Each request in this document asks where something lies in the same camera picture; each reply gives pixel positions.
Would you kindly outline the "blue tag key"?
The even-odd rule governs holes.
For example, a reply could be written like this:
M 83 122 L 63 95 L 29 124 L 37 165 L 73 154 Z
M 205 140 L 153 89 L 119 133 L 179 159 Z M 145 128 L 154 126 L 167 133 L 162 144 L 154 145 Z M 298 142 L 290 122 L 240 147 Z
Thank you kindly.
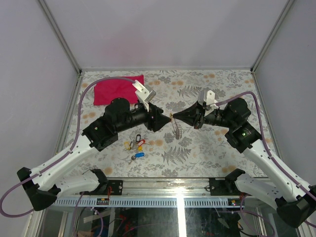
M 135 155 L 133 155 L 131 157 L 131 160 L 129 162 L 129 164 L 132 164 L 135 160 L 137 160 L 138 158 L 142 158 L 145 156 L 145 153 L 144 152 L 141 152 L 141 153 L 136 153 Z

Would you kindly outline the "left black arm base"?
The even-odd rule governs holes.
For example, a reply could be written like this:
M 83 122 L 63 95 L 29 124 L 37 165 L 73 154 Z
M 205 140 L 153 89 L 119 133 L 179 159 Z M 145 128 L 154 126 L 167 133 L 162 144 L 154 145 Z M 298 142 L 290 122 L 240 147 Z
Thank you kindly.
M 109 180 L 107 190 L 109 196 L 121 196 L 123 191 L 123 181 Z

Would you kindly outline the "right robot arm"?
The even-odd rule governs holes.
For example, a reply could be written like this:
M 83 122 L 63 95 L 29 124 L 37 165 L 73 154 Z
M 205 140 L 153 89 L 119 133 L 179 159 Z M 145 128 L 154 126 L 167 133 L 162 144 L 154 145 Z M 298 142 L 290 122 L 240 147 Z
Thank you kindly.
M 227 142 L 254 162 L 272 184 L 256 181 L 238 170 L 225 182 L 226 191 L 231 195 L 242 192 L 258 198 L 275 209 L 287 225 L 297 228 L 316 210 L 316 188 L 299 177 L 268 147 L 263 134 L 247 121 L 250 114 L 247 102 L 236 98 L 224 109 L 215 106 L 213 111 L 207 111 L 196 102 L 173 117 L 195 129 L 204 124 L 228 128 Z

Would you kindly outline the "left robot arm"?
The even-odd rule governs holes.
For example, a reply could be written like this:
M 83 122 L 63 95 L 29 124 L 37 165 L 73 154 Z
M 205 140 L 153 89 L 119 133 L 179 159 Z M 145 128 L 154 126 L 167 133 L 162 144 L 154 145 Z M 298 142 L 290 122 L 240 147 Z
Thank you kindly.
M 35 211 L 48 208 L 63 196 L 77 193 L 106 195 L 109 180 L 101 169 L 90 169 L 71 178 L 64 175 L 84 159 L 104 150 L 118 140 L 118 133 L 139 125 L 156 132 L 170 122 L 163 109 L 136 104 L 133 110 L 124 98 L 114 99 L 104 114 L 86 127 L 74 146 L 68 146 L 46 163 L 32 169 L 21 168 L 18 178 Z

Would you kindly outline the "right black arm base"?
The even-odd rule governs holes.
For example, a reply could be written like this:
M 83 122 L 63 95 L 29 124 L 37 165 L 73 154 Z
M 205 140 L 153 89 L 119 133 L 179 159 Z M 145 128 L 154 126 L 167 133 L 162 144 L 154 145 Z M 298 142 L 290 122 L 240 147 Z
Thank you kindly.
M 233 194 L 230 183 L 225 178 L 208 178 L 208 184 L 204 189 L 211 196 L 228 196 Z

